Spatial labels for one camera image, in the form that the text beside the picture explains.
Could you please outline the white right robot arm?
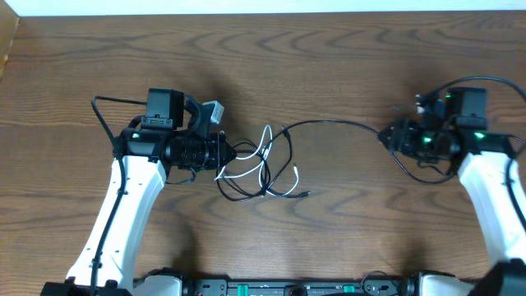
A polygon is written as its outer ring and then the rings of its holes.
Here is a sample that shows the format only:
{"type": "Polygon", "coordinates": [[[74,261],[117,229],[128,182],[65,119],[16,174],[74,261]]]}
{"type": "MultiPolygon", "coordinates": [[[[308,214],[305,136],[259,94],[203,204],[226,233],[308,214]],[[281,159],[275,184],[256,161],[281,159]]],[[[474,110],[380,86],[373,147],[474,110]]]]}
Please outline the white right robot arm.
{"type": "Polygon", "coordinates": [[[421,163],[450,162],[467,191],[482,229],[490,264],[525,259],[525,193],[518,176],[518,152],[503,133],[401,119],[378,133],[391,153],[421,163]]]}

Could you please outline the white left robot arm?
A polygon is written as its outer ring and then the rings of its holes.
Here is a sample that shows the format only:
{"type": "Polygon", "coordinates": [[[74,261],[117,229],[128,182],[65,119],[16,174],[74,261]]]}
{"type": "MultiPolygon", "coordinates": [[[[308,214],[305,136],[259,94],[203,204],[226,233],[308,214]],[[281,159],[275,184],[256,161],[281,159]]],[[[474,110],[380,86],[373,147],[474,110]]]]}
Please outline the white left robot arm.
{"type": "Polygon", "coordinates": [[[226,136],[126,128],[116,139],[108,191],[84,250],[67,278],[86,295],[134,294],[137,253],[155,200],[173,168],[224,167],[237,153],[226,136]]]}

